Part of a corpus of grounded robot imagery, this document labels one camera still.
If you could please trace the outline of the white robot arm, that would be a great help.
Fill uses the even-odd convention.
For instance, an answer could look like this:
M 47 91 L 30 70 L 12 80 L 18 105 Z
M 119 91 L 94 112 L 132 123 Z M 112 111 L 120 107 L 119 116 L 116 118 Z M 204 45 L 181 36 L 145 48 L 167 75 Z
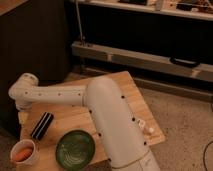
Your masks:
M 28 109 L 32 102 L 87 107 L 113 171 L 160 171 L 125 95 L 111 78 L 96 77 L 86 86 L 42 87 L 36 76 L 24 73 L 8 94 L 19 111 Z

